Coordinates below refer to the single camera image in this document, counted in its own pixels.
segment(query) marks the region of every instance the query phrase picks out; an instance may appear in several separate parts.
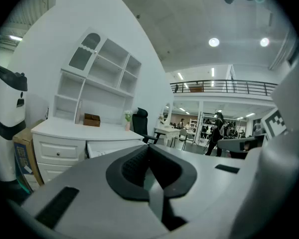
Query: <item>ceiling light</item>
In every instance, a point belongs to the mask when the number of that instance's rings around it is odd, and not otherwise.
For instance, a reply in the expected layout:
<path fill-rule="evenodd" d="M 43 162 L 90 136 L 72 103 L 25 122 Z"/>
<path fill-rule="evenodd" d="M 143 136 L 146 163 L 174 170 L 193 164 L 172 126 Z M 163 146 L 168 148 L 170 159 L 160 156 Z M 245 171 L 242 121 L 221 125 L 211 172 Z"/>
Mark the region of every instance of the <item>ceiling light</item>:
<path fill-rule="evenodd" d="M 217 47 L 219 45 L 219 40 L 217 38 L 211 38 L 208 43 L 212 47 Z"/>
<path fill-rule="evenodd" d="M 178 76 L 180 77 L 181 80 L 184 80 L 184 78 L 182 77 L 182 75 L 180 73 L 178 73 Z"/>
<path fill-rule="evenodd" d="M 269 39 L 268 38 L 261 39 L 260 45 L 263 46 L 263 47 L 268 46 L 269 45 Z"/>
<path fill-rule="evenodd" d="M 22 38 L 17 37 L 17 36 L 13 36 L 13 35 L 10 35 L 10 38 L 13 39 L 13 40 L 17 40 L 17 41 L 21 41 L 22 40 Z"/>

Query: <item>white desk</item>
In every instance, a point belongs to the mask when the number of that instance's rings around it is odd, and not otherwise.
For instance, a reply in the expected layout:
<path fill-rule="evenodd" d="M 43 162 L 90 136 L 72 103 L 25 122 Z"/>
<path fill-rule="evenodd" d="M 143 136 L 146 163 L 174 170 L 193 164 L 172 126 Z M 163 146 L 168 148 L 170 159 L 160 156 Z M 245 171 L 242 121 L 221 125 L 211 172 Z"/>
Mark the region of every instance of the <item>white desk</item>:
<path fill-rule="evenodd" d="M 171 127 L 155 127 L 155 132 L 164 133 L 165 135 L 161 135 L 160 137 L 164 139 L 164 146 L 167 146 L 168 140 L 172 140 L 174 137 L 177 137 L 175 140 L 175 146 L 178 144 L 179 137 L 179 129 L 171 128 Z"/>
<path fill-rule="evenodd" d="M 44 183 L 83 161 L 86 145 L 90 158 L 93 158 L 144 144 L 143 136 L 125 131 L 121 125 L 102 122 L 100 127 L 95 127 L 49 118 L 31 132 L 36 161 Z"/>

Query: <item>floor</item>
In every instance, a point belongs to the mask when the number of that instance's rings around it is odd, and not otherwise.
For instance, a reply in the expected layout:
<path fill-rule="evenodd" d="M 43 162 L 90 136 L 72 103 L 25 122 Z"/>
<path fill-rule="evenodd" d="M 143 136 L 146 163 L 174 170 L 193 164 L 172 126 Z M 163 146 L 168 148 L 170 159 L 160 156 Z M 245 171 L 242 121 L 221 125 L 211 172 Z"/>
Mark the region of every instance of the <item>floor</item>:
<path fill-rule="evenodd" d="M 208 142 L 208 140 L 204 139 L 203 142 L 202 143 L 200 142 L 200 144 L 198 146 L 196 144 L 192 145 L 192 141 L 187 141 L 186 145 L 185 145 L 185 151 L 193 152 L 193 153 L 197 153 L 197 154 L 205 154 L 207 152 L 207 150 L 208 150 L 208 146 L 205 149 L 205 146 L 206 146 L 207 142 Z M 157 144 L 163 145 L 163 140 L 159 139 L 157 141 Z M 183 147 L 183 144 L 184 144 L 184 142 L 178 141 L 178 144 L 177 144 L 177 146 L 175 146 L 175 148 L 181 150 L 182 147 Z M 221 156 L 222 157 L 226 157 L 227 153 L 228 152 L 226 152 L 226 151 L 223 150 Z M 217 150 L 213 149 L 212 152 L 211 152 L 211 156 L 216 156 L 216 154 L 217 154 Z"/>

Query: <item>black slot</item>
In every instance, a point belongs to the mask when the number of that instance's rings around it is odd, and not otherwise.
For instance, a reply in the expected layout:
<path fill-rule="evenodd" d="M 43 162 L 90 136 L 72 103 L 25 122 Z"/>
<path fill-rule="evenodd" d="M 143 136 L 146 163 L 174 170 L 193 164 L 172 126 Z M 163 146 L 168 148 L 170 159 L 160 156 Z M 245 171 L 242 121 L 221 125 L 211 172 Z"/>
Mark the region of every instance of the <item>black slot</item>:
<path fill-rule="evenodd" d="M 78 189 L 63 188 L 35 217 L 36 220 L 48 228 L 54 228 L 78 193 Z"/>
<path fill-rule="evenodd" d="M 215 168 L 217 168 L 219 170 L 226 171 L 226 172 L 230 172 L 230 173 L 238 173 L 238 171 L 239 171 L 239 168 L 227 166 L 227 165 L 217 165 L 217 166 L 215 166 Z"/>
<path fill-rule="evenodd" d="M 16 103 L 16 106 L 21 107 L 23 105 L 24 105 L 24 99 L 23 98 L 18 99 L 18 102 Z"/>

